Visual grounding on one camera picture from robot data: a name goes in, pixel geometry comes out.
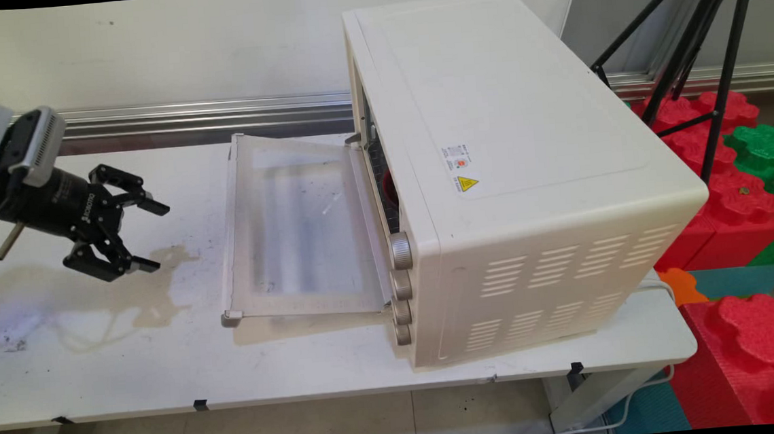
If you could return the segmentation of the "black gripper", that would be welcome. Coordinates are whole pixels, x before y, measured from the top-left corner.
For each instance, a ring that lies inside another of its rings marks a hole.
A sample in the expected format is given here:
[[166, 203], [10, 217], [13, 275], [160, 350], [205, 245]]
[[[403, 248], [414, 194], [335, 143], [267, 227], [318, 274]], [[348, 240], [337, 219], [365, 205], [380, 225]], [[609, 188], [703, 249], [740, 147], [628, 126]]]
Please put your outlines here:
[[[118, 236], [127, 207], [160, 217], [171, 210], [143, 187], [140, 176], [103, 163], [88, 173], [88, 179], [55, 168], [42, 187], [24, 184], [21, 176], [20, 169], [15, 174], [0, 169], [0, 220], [71, 239], [64, 267], [114, 282], [127, 273], [154, 273], [162, 266], [131, 254]], [[107, 186], [121, 193], [113, 195]]]

